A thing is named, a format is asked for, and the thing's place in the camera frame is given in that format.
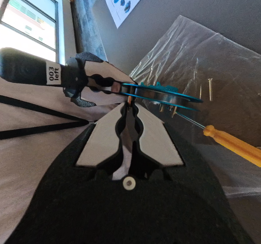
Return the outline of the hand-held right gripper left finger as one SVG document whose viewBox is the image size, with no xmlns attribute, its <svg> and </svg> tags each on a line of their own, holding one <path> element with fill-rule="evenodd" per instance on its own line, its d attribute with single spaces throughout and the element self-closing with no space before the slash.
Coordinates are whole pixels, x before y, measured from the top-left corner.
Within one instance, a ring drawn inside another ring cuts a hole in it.
<svg viewBox="0 0 261 244">
<path fill-rule="evenodd" d="M 105 170 L 112 175 L 123 163 L 121 133 L 126 127 L 127 103 L 99 119 L 77 162 L 77 167 Z"/>
</svg>

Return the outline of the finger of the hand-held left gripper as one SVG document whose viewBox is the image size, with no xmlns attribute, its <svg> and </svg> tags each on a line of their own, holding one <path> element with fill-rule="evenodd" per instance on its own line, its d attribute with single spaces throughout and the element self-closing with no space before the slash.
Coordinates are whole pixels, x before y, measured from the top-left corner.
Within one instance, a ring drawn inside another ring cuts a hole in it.
<svg viewBox="0 0 261 244">
<path fill-rule="evenodd" d="M 85 61 L 84 70 L 88 77 L 88 85 L 136 84 L 130 76 L 105 61 Z"/>
<path fill-rule="evenodd" d="M 121 86 L 87 86 L 81 92 L 81 99 L 95 105 L 120 104 L 129 100 L 128 95 L 120 93 Z"/>
</svg>

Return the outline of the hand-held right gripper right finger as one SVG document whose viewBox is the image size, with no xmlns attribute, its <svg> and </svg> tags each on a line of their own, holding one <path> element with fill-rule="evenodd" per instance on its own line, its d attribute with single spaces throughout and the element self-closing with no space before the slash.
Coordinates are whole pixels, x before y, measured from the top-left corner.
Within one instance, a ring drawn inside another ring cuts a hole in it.
<svg viewBox="0 0 261 244">
<path fill-rule="evenodd" d="M 184 160 L 170 137 L 164 122 L 139 103 L 133 103 L 135 130 L 130 174 L 148 179 L 155 170 L 183 167 Z"/>
</svg>

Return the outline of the blue round turntable base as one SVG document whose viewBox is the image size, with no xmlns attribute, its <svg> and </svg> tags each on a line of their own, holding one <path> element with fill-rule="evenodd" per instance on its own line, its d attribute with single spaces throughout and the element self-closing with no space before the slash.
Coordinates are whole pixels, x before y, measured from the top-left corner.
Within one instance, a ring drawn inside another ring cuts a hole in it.
<svg viewBox="0 0 261 244">
<path fill-rule="evenodd" d="M 179 93 L 178 88 L 170 85 L 162 86 L 160 82 L 157 82 L 156 85 L 145 85 L 143 82 L 141 82 L 140 85 L 122 83 L 119 93 L 149 100 L 156 104 L 170 105 L 192 111 L 198 111 L 192 106 L 193 104 L 203 103 L 202 99 Z"/>
</svg>

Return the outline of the yellow tool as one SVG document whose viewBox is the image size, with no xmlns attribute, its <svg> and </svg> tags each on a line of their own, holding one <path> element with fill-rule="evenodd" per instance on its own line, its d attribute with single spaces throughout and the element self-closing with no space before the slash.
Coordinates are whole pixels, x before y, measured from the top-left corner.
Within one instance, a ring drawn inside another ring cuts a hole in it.
<svg viewBox="0 0 261 244">
<path fill-rule="evenodd" d="M 252 164 L 261 167 L 261 150 L 224 131 L 217 130 L 213 125 L 203 126 L 185 115 L 175 112 L 176 115 L 186 119 L 197 127 L 203 129 L 205 136 L 211 137 L 215 142 L 248 160 Z"/>
</svg>

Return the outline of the tall framed window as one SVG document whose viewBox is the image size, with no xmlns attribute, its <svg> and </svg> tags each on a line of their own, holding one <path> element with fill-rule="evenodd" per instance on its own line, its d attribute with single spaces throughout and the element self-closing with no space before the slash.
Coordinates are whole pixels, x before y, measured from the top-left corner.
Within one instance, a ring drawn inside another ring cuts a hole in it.
<svg viewBox="0 0 261 244">
<path fill-rule="evenodd" d="M 0 0 L 0 47 L 59 62 L 58 2 Z"/>
</svg>

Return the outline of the large clear plastic bag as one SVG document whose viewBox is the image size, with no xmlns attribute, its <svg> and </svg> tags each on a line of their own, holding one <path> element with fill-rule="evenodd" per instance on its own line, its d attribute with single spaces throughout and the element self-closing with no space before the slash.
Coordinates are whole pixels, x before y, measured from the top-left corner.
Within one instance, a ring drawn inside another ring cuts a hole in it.
<svg viewBox="0 0 261 244">
<path fill-rule="evenodd" d="M 253 52 L 186 17 L 178 16 L 130 76 L 145 85 L 171 85 L 180 93 L 199 98 L 198 110 L 179 111 L 207 126 L 225 131 L 260 149 L 260 54 Z M 208 79 L 213 78 L 213 101 Z M 236 155 L 203 130 L 180 116 L 157 113 L 168 128 L 194 145 L 210 164 L 229 199 L 260 201 L 260 168 Z"/>
</svg>

